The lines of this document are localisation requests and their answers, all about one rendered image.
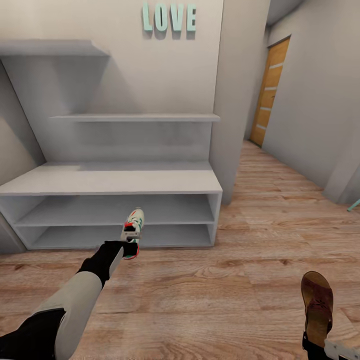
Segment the sandal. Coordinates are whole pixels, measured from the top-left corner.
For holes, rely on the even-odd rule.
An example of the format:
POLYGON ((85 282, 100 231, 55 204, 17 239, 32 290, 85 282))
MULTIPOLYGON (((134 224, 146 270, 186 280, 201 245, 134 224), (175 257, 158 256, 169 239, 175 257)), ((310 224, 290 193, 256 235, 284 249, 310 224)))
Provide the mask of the sandal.
POLYGON ((334 296, 329 282, 317 271, 306 272, 301 280, 308 341, 325 348, 325 339, 333 328, 334 296))

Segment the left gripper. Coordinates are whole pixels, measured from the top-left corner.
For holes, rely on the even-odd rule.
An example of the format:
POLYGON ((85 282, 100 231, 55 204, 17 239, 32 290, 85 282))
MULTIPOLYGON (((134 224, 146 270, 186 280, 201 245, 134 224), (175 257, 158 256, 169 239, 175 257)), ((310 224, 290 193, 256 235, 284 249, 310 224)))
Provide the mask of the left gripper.
POLYGON ((125 242, 123 241, 122 243, 123 245, 125 245, 126 248, 126 253, 123 257, 125 256, 135 256, 137 254, 138 251, 138 243, 137 242, 125 242))

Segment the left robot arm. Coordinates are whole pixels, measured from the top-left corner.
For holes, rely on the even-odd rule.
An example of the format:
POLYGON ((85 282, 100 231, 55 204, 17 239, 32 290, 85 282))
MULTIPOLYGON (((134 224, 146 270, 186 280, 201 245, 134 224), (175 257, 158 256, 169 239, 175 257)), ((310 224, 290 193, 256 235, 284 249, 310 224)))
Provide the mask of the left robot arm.
POLYGON ((138 231, 106 240, 92 258, 15 331, 0 337, 0 360, 69 360, 77 350, 97 299, 125 256, 135 256, 138 231))

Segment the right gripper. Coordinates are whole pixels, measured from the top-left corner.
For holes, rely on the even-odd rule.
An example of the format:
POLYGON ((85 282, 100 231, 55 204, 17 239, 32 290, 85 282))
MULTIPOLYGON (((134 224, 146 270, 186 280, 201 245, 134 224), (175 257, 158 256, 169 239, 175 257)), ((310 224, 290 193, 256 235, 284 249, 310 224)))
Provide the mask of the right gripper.
MULTIPOLYGON (((324 348, 308 341, 306 331, 303 333, 302 348, 307 351, 308 360, 333 360, 326 355, 324 348)), ((339 360, 348 360, 347 358, 339 355, 339 360)))

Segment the gym shoe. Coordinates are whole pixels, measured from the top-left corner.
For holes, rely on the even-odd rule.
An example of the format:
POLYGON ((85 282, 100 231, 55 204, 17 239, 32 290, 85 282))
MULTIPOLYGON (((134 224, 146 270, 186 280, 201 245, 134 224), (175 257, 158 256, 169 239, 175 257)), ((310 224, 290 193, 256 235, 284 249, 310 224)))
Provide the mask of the gym shoe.
MULTIPOLYGON (((144 222, 145 222, 144 211, 142 209, 135 209, 128 217, 122 231, 123 232, 139 232, 140 233, 141 229, 144 226, 144 222)), ((139 244, 139 239, 128 239, 128 242, 139 244)), ((140 246, 138 245, 137 246, 137 254, 135 256, 128 255, 128 256, 125 256, 122 258, 126 259, 126 260, 135 259, 139 253, 139 248, 140 248, 140 246)))

